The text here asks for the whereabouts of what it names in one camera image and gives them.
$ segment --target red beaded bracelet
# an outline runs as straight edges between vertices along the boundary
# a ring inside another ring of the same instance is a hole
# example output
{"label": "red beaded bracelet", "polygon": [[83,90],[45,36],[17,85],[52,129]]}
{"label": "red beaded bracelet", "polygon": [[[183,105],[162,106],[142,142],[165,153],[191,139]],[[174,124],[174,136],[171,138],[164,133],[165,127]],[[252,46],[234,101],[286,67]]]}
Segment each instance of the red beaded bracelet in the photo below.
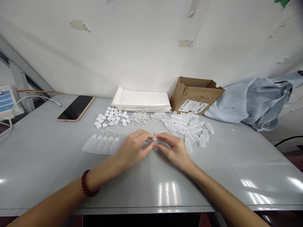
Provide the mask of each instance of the red beaded bracelet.
{"label": "red beaded bracelet", "polygon": [[82,184],[82,189],[83,189],[83,192],[85,195],[89,196],[89,197],[94,197],[98,192],[99,192],[99,189],[95,192],[91,192],[90,190],[88,190],[87,186],[86,186],[86,182],[85,182],[85,177],[86,177],[86,174],[89,172],[90,170],[86,170],[83,175],[82,175],[82,178],[81,178],[81,184]]}

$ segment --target left hand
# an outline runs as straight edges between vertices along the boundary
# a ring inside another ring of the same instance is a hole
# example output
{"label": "left hand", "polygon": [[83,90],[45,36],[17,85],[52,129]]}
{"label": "left hand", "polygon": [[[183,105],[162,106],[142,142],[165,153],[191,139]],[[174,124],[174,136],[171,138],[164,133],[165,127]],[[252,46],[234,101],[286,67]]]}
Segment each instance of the left hand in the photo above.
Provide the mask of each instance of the left hand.
{"label": "left hand", "polygon": [[122,171],[130,169],[147,156],[155,142],[151,142],[144,149],[141,147],[147,139],[152,139],[153,137],[154,135],[143,129],[139,129],[126,137],[117,153],[113,156],[119,162]]}

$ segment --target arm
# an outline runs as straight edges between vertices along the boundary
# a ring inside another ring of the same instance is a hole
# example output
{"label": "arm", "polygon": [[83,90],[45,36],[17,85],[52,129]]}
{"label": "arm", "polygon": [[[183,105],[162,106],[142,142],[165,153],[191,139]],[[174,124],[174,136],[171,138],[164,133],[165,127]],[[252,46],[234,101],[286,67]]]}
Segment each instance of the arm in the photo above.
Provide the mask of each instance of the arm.
{"label": "arm", "polygon": [[157,138],[158,141],[167,143],[171,149],[161,144],[155,144],[154,146],[162,151],[176,167],[188,174],[200,186],[232,226],[269,227],[255,212],[207,175],[190,159],[183,139],[169,133],[160,133],[157,135]]}
{"label": "arm", "polygon": [[[152,150],[154,142],[144,149],[141,147],[147,138],[152,137],[152,134],[142,129],[128,135],[117,154],[88,172],[88,189],[96,191],[104,183],[145,158]],[[87,198],[82,190],[81,178],[78,178],[14,220],[8,227],[60,226]]]}

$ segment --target light blue bag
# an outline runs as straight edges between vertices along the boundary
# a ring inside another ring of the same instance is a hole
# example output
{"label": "light blue bag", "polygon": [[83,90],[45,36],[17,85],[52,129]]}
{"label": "light blue bag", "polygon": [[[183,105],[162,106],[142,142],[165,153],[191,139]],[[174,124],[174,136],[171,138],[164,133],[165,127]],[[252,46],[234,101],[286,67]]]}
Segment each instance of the light blue bag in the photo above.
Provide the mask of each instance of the light blue bag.
{"label": "light blue bag", "polygon": [[303,84],[303,71],[274,79],[254,78],[232,84],[204,112],[220,121],[243,121],[257,131],[271,131],[278,125],[278,116],[289,101],[293,89]]}

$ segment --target forearm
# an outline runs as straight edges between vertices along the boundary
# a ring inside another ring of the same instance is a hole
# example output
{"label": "forearm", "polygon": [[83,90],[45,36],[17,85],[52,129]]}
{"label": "forearm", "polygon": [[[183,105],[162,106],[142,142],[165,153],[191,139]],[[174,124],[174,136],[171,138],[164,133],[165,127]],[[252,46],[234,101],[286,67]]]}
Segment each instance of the forearm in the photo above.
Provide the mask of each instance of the forearm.
{"label": "forearm", "polygon": [[[90,191],[96,191],[102,184],[121,173],[113,157],[97,166],[86,175]],[[12,226],[60,226],[88,197],[84,194],[81,178],[55,192],[25,214],[13,221]]]}
{"label": "forearm", "polygon": [[194,163],[185,172],[201,187],[233,227],[269,226],[256,213]]}

